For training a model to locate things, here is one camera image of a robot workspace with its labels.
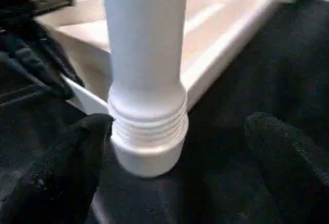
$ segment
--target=white pipe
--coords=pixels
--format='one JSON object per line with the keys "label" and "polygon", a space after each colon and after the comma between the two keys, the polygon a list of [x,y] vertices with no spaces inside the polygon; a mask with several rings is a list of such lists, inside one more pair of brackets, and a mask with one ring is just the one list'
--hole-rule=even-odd
{"label": "white pipe", "polygon": [[180,82],[186,0],[104,0],[113,84],[112,143],[129,172],[154,177],[180,157],[188,129]]}

